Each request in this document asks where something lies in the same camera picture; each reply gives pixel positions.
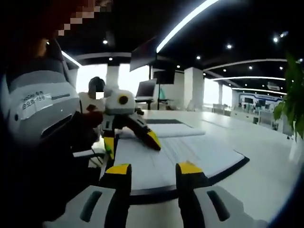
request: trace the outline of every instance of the desk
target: desk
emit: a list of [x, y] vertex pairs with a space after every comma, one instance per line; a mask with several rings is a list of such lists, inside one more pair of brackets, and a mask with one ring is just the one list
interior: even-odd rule
[[[271, 219], [285, 204], [299, 172], [289, 162], [291, 141], [262, 126], [209, 112], [145, 111], [148, 119], [177, 119], [202, 128], [227, 146], [250, 158], [250, 162], [217, 185], [244, 203], [254, 219]], [[160, 204], [134, 205], [129, 209], [127, 228], [182, 228], [177, 200]]]
[[151, 110], [151, 103], [153, 102], [153, 99], [146, 99], [146, 100], [142, 100], [142, 99], [135, 99], [136, 103], [147, 103], [148, 104], [148, 110]]

